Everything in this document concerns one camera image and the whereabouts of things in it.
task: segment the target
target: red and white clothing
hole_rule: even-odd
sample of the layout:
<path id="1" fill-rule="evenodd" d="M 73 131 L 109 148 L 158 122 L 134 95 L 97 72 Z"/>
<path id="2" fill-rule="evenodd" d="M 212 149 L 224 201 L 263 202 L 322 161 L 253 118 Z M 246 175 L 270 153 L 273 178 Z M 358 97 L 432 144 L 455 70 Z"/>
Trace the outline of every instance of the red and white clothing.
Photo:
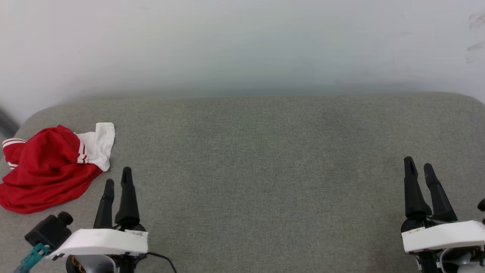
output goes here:
<path id="1" fill-rule="evenodd" d="M 12 171 L 0 184 L 0 205 L 33 213 L 79 198 L 110 167 L 113 143 L 114 125 L 109 122 L 84 134 L 59 125 L 28 141 L 7 139 L 3 153 Z"/>

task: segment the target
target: white wall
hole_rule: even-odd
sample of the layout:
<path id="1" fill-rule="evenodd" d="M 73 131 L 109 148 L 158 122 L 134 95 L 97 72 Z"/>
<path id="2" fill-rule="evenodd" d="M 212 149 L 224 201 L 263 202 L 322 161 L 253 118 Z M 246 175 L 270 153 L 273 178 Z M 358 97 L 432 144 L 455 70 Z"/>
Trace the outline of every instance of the white wall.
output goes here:
<path id="1" fill-rule="evenodd" d="M 484 13 L 483 0 L 0 0 L 0 107 L 22 123 L 135 92 L 485 102 Z"/>

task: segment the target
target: wire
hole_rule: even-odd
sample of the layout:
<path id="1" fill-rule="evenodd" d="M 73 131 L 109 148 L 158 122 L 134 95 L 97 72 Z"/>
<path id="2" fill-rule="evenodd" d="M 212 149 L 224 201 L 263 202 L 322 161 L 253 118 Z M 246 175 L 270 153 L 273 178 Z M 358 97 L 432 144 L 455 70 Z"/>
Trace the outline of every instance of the wire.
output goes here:
<path id="1" fill-rule="evenodd" d="M 160 255 L 160 254 L 155 253 L 155 252 L 147 252 L 146 254 L 147 255 L 156 256 L 156 257 L 163 258 L 163 259 L 167 260 L 170 263 L 170 265 L 172 266 L 172 269 L 174 270 L 174 273 L 177 273 L 177 269 L 175 269 L 174 264 L 172 263 L 172 261 L 168 257 L 165 257 L 165 256 Z"/>

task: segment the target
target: white fabric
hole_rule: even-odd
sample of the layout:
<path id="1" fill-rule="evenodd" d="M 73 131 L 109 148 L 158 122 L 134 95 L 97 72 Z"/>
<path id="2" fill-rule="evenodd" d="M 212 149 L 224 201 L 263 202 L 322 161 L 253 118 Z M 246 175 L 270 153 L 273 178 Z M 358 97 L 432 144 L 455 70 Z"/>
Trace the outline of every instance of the white fabric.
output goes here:
<path id="1" fill-rule="evenodd" d="M 95 132 L 76 135 L 81 141 L 78 163 L 92 163 L 102 171 L 107 171 L 110 168 L 111 148 L 114 144 L 114 124 L 99 122 L 96 123 Z"/>

